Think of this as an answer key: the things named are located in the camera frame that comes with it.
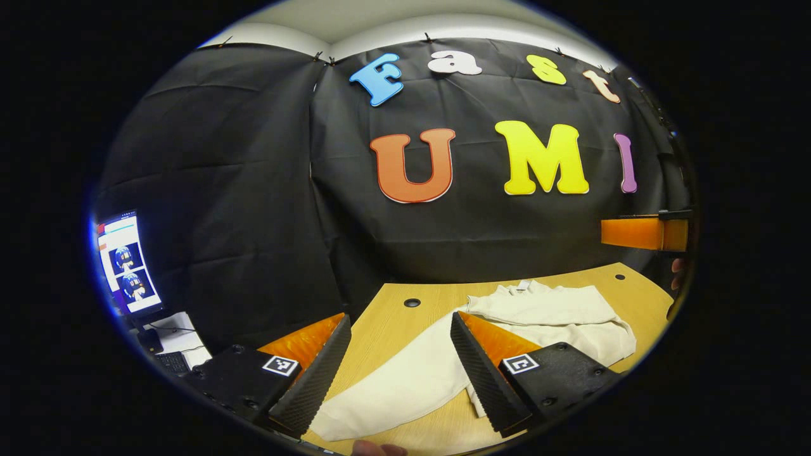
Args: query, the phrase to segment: monitor screen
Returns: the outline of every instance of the monitor screen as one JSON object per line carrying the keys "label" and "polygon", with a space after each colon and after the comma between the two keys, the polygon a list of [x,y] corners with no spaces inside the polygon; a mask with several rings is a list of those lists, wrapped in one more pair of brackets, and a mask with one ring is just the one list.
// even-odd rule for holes
{"label": "monitor screen", "polygon": [[107,285],[122,313],[142,316],[162,310],[141,250],[135,211],[109,218],[97,234]]}

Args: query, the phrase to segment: letter m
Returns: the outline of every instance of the letter m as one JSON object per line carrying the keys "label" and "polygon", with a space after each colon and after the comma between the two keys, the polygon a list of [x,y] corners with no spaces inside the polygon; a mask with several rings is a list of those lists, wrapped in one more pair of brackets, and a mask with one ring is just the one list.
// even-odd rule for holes
{"label": "letter m", "polygon": [[499,122],[496,131],[507,140],[510,179],[504,185],[504,191],[508,195],[535,193],[535,182],[530,180],[530,167],[547,193],[552,190],[559,167],[560,181],[557,187],[560,193],[582,194],[589,191],[577,149],[579,134],[574,127],[564,124],[553,126],[548,147],[544,147],[530,127],[520,121]]}

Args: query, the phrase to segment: black fabric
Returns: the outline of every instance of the black fabric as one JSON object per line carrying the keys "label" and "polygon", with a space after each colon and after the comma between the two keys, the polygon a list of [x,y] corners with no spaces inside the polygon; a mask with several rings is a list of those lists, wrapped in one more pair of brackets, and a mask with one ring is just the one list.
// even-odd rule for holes
{"label": "black fabric", "polygon": [[204,342],[257,347],[342,312],[309,185],[320,62],[288,49],[200,49],[125,122],[98,217],[137,209],[167,307]]}
{"label": "black fabric", "polygon": [[[431,54],[440,50],[472,54],[480,75],[432,73]],[[405,87],[378,107],[349,77],[385,53],[397,54],[397,80]],[[527,63],[536,54],[557,63],[565,86],[541,81]],[[582,75],[594,70],[620,96],[617,105],[599,94]],[[358,241],[373,248],[369,262],[399,282],[485,282],[567,273],[621,261],[642,271],[656,254],[600,243],[600,220],[622,214],[665,209],[666,195],[658,153],[667,139],[651,129],[638,93],[601,69],[530,45],[494,40],[441,39],[374,49],[328,67],[313,101],[312,176],[321,197],[322,218],[351,222]],[[579,133],[586,195],[563,195],[556,188],[529,196],[509,196],[508,150],[494,126],[503,120],[527,123],[546,144],[553,125]],[[405,166],[409,180],[431,175],[422,131],[450,128],[453,183],[439,199],[398,204],[379,189],[370,142],[407,134]],[[621,158],[614,134],[632,141],[638,190],[624,194]],[[338,257],[341,262],[353,261]],[[344,280],[362,277],[354,265]]]}
{"label": "black fabric", "polygon": [[[483,73],[432,73],[431,54],[445,49],[474,55]],[[349,77],[387,52],[400,56],[405,87],[373,108]],[[555,62],[566,85],[541,81],[528,54]],[[586,70],[622,102],[606,100]],[[198,49],[124,124],[96,213],[137,209],[160,296],[170,312],[189,312],[215,352],[338,312],[355,321],[385,282],[513,280],[620,261],[669,290],[666,256],[600,243],[601,219],[680,209],[684,199],[664,179],[676,166],[667,129],[626,72],[476,39],[393,45],[334,67],[267,45]],[[527,123],[544,144],[552,126],[575,127],[589,192],[507,195],[508,149],[495,130],[504,120]],[[406,171],[423,182],[431,162],[419,135],[432,128],[456,132],[452,186],[427,203],[390,200],[370,142],[409,135]],[[615,133],[632,141],[633,194],[620,190]]]}

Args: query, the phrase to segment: orange letter u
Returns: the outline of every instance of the orange letter u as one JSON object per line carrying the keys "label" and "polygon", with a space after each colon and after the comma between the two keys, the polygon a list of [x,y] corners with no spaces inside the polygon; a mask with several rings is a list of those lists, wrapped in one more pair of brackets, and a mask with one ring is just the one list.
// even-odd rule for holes
{"label": "orange letter u", "polygon": [[408,135],[387,135],[373,140],[369,147],[377,154],[377,182],[388,198],[398,203],[425,203],[444,195],[451,187],[451,140],[456,132],[448,128],[425,130],[419,139],[431,148],[431,178],[413,183],[406,176]]}

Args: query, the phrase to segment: human hand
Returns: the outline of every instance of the human hand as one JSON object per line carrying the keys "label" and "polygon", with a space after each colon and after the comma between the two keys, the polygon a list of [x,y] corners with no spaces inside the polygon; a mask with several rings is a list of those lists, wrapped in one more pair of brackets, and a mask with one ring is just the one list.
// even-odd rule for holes
{"label": "human hand", "polygon": [[671,290],[678,290],[681,287],[681,282],[684,280],[684,272],[687,269],[687,260],[684,258],[676,258],[673,260],[670,270],[675,274],[673,282],[670,283]]}
{"label": "human hand", "polygon": [[377,445],[374,442],[356,440],[351,456],[407,456],[408,450],[397,445]]}

